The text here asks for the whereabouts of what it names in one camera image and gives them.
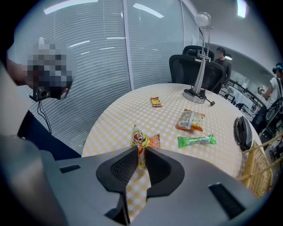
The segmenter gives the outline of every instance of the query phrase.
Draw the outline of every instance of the yellow checkered tablecloth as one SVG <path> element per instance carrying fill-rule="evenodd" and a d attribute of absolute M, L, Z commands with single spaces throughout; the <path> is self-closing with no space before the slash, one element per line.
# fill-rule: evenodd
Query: yellow checkered tablecloth
<path fill-rule="evenodd" d="M 236 117 L 243 114 L 224 98 L 207 91 L 206 95 L 215 105 L 193 103 L 183 97 L 182 92 L 190 86 L 183 84 L 155 84 L 129 92 L 113 102 L 92 127 L 82 156 L 91 156 L 128 147 L 136 124 L 148 136 L 160 133 L 161 148 L 190 155 L 211 162 L 230 176 L 237 177 L 243 171 L 242 152 L 233 135 Z M 159 97 L 162 107 L 153 108 L 150 98 Z M 203 132 L 175 129 L 184 109 L 205 114 Z M 253 138 L 260 139 L 252 127 Z M 195 144 L 178 148 L 178 136 L 200 137 L 215 135 L 216 145 Z M 150 187 L 146 169 L 140 167 L 126 188 L 130 220 L 146 204 L 146 191 Z"/>

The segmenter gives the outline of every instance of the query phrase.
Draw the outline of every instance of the gray device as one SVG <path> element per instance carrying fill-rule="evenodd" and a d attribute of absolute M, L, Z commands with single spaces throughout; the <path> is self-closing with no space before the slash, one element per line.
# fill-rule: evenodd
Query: gray device
<path fill-rule="evenodd" d="M 209 162 L 147 148 L 151 188 L 130 223 L 126 184 L 138 165 L 136 147 L 61 161 L 18 137 L 0 137 L 0 147 L 10 190 L 45 225 L 216 226 L 256 201 L 243 184 Z"/>

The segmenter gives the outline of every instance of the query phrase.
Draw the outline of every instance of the black strap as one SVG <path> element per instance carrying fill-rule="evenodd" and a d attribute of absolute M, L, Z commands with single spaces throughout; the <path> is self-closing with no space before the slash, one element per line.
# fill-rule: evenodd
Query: black strap
<path fill-rule="evenodd" d="M 280 82 L 279 78 L 276 78 L 276 81 L 277 81 L 277 83 L 278 83 L 278 89 L 279 89 L 280 97 L 282 97 L 282 86 L 281 86 L 281 82 Z"/>

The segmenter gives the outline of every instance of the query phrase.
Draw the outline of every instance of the lamp base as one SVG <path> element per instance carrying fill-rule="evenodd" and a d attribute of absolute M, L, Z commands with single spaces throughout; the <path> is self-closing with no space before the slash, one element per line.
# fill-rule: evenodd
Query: lamp base
<path fill-rule="evenodd" d="M 203 104 L 205 102 L 205 99 L 203 98 L 201 99 L 198 96 L 194 96 L 190 94 L 188 91 L 186 92 L 186 90 L 184 90 L 183 96 L 189 101 L 193 101 L 194 103 Z"/>

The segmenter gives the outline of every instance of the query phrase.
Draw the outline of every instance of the orange snack wrapper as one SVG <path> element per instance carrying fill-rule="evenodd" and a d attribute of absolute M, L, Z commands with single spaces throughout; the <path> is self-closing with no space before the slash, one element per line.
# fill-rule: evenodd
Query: orange snack wrapper
<path fill-rule="evenodd" d="M 154 107 L 154 108 L 162 107 L 160 100 L 159 100 L 159 97 L 151 97 L 150 100 L 151 100 L 151 103 L 152 103 L 152 107 Z"/>
<path fill-rule="evenodd" d="M 156 134 L 153 137 L 148 137 L 136 125 L 134 125 L 131 144 L 138 146 L 138 163 L 145 168 L 145 149 L 146 147 L 160 147 L 160 135 Z"/>
<path fill-rule="evenodd" d="M 184 130 L 190 129 L 203 132 L 202 120 L 204 119 L 204 117 L 204 114 L 185 109 L 175 128 Z"/>

